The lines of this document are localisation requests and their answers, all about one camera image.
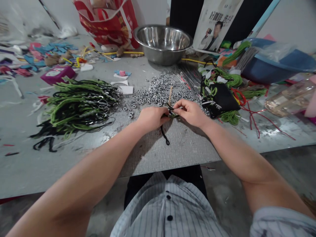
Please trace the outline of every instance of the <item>blue plastic basin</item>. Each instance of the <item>blue plastic basin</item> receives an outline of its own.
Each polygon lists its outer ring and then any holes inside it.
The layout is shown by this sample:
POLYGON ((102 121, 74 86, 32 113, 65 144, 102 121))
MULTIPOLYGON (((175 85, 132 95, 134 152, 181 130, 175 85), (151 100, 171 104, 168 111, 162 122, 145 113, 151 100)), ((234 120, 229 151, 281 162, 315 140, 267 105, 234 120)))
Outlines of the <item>blue plastic basin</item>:
MULTIPOLYGON (((252 46, 263 48, 274 41, 259 38, 247 38, 252 46)), ((300 72, 315 72, 316 61, 306 53, 295 49, 292 53, 280 60, 279 63, 269 60, 259 54, 247 64, 242 75, 260 84, 271 84, 289 79, 300 72)))

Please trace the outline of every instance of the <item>red shopping bag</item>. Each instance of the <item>red shopping bag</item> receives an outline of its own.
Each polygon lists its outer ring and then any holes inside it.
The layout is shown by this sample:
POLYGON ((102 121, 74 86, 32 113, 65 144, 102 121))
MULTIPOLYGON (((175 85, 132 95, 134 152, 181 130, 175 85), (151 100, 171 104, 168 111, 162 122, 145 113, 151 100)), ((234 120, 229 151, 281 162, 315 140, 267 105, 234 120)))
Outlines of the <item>red shopping bag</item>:
POLYGON ((74 0, 80 22, 99 44, 128 45, 135 49, 139 44, 132 36, 138 27, 131 0, 115 0, 117 10, 92 8, 90 0, 74 0))

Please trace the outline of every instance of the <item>white striped shirt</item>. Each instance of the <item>white striped shirt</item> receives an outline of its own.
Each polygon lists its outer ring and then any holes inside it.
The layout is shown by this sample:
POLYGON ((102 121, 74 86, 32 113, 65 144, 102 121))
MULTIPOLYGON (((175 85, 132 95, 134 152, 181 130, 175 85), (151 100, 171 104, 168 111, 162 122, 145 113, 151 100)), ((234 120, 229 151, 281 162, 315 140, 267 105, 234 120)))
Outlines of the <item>white striped shirt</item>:
MULTIPOLYGON (((115 224, 111 237, 230 236, 219 225, 208 200, 192 183, 154 173, 115 224)), ((281 207, 259 209, 250 229, 253 237, 315 237, 316 221, 281 207)))

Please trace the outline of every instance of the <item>metal bowl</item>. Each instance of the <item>metal bowl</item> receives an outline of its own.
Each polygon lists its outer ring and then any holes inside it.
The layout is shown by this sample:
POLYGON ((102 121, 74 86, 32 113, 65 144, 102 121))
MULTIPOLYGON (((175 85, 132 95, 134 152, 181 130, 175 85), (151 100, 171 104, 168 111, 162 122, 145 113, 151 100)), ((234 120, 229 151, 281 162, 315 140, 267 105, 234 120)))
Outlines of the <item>metal bowl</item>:
POLYGON ((170 66, 181 60, 193 39, 184 31, 165 25, 145 25, 134 30, 134 38, 143 46, 149 61, 170 66))

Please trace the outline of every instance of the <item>concrete floor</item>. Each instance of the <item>concrete floor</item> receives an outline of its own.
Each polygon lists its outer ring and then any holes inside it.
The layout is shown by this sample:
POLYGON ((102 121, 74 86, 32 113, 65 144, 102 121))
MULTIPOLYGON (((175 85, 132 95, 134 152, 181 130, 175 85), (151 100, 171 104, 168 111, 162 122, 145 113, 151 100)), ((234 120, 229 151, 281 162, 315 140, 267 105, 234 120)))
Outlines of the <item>concrete floor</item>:
MULTIPOLYGON (((301 195, 316 197, 316 145, 264 153, 263 156, 301 195)), ((207 195, 220 223, 232 236, 249 236, 252 221, 245 194, 238 178, 224 162, 204 164, 207 195)), ((87 237, 109 236, 123 212, 128 178, 118 179, 106 197, 94 208, 87 237)), ((26 210, 41 196, 32 194, 0 205, 0 237, 5 236, 26 210)))

